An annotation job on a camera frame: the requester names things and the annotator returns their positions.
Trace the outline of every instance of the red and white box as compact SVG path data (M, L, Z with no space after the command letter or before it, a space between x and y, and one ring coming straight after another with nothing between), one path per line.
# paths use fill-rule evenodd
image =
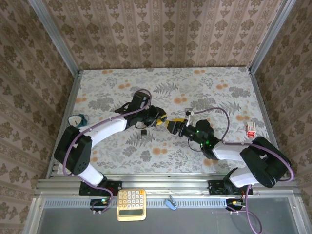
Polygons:
M247 122L246 123L246 132L247 132L247 136L249 138L254 138L255 137L255 123L254 122Z

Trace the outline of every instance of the yellow calculator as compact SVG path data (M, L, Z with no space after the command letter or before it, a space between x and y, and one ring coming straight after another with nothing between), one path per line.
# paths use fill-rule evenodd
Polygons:
M146 192L143 189L121 189L118 192L117 220L140 221L146 218Z

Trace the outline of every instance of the aluminum frame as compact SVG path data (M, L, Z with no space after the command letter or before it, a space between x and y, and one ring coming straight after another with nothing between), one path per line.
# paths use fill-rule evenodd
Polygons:
M62 123L61 123L61 125L59 127L58 136L57 136L54 148L53 148L53 152L52 152L52 156L51 156L51 159L50 159L49 167L48 167L47 174L46 174L46 177L45 177L46 179L49 179L50 176L51 176L52 169L53 169L53 166L54 166L54 163L55 163L54 153L55 153L57 145L58 145L60 139L62 138L62 135L63 135L63 133L64 133L66 127L67 127L67 124L68 124L67 123L67 119L73 112L74 105L75 105L75 100L76 100L76 97L77 97L77 93L78 93L79 88L80 88L80 82L81 82L81 79L82 79L82 75L83 75L83 71L80 71L79 74L76 75L75 80L73 82L73 86L72 86L72 89L70 91L68 102L66 104L65 112L64 112L64 115L63 115Z
M56 46L58 52L62 56L64 62L66 63L68 69L76 76L79 72L78 66L67 47L66 43L64 42L61 33L59 32L58 28L56 27L52 17L50 16L48 10L46 9L42 0L29 0L29 3L33 7L35 13L38 15L38 18L42 22L44 28L46 29L47 33L49 34L50 38L52 39L54 45Z
M288 14L292 10L296 0L283 0L281 3L272 23L270 24L268 31L266 32L263 41L261 42L259 49L257 50L252 62L250 63L250 70L253 74L259 68L266 53L271 47L276 35L283 26Z
M254 72L249 70L249 74L250 74L250 79L251 79L251 81L253 83L253 89L254 89L255 95L256 95L256 97L258 99L258 103L259 103L259 107L260 107L260 110L261 110L261 113L262 113L262 116L263 116L264 124L265 124L265 126L267 128L269 139L270 139L271 143L276 148L278 148L277 141L276 141L276 138L275 138L275 135L274 135L274 132L273 132L273 128L272 128L272 125L271 125L271 122L270 122L270 119L269 119L269 115L268 115L267 109L265 108L264 101L263 101L263 98L262 98L262 95L261 95L261 92L260 92L257 80L255 78Z
M109 180L122 180L123 188L145 188L147 198L168 198L174 195L175 198L187 199L208 199L208 198L234 198L228 196L210 196L208 180L222 179L225 174L116 174L107 175ZM33 199L30 213L25 225L26 234L36 234L39 227L42 210L47 199L82 199L96 198L90 196L79 196L80 180L60 176L60 178L41 179L37 185L38 189ZM300 191L294 181L279 182L274 188L269 189L260 184L253 185L253 196L257 198L288 198L292 214L301 234L312 233L308 215L305 211Z

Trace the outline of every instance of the patterned tablecloth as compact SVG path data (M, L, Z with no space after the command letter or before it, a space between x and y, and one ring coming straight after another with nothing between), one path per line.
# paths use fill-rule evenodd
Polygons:
M163 108L168 119L184 117L184 109L196 111L222 107L230 115L226 141L245 141L245 123L256 123L258 136L268 138L254 88L245 67L88 70L83 72L73 114L87 114L89 124L115 116L113 112L132 100L140 88L151 91L152 104ZM207 119L218 138L226 130L223 113L212 111L196 115ZM104 174L125 173L227 173L242 167L238 161L214 161L192 151L185 137L169 133L165 124L147 128L138 140L134 127L98 143L91 163ZM198 149L196 143L191 146Z

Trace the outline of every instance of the calculator keypad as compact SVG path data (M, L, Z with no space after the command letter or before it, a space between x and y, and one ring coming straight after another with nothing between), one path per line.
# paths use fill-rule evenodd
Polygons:
M142 189L120 190L118 192L118 208L120 210L142 209L145 206L145 191Z

